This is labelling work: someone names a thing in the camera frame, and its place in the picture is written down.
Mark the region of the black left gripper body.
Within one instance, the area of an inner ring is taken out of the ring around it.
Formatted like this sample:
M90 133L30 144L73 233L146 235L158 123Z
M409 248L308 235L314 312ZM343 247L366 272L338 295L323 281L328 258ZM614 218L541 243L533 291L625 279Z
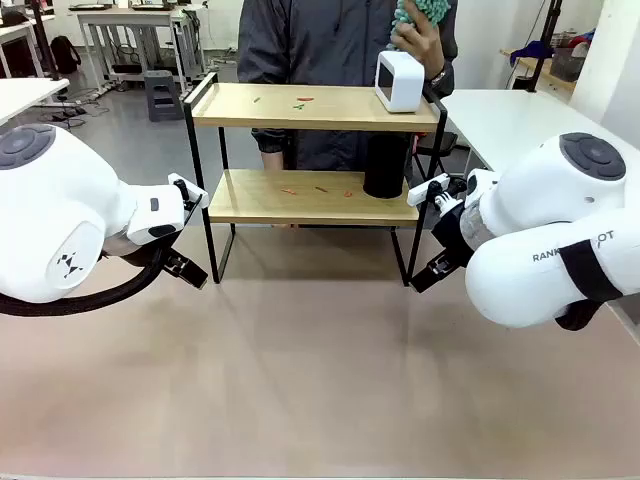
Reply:
M170 249L173 243L173 234L154 239L142 246L134 244L124 234L114 235L105 240L105 255L119 257L132 266L145 268L154 263L158 251Z

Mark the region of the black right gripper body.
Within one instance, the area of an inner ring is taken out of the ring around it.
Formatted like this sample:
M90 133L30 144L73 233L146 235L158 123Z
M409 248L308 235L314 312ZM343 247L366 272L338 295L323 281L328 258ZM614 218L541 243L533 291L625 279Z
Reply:
M464 204L459 203L441 215L432 230L432 235L444 248L441 257L453 266L467 266L474 253L462 235L460 221L463 212Z

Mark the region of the person's hand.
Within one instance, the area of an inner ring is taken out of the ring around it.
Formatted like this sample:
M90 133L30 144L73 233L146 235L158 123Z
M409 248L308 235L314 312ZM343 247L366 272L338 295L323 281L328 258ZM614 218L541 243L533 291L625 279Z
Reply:
M416 59L424 67L425 78L433 80L443 71L445 63L439 29L413 1L405 1L404 8L413 24L399 22L391 43Z

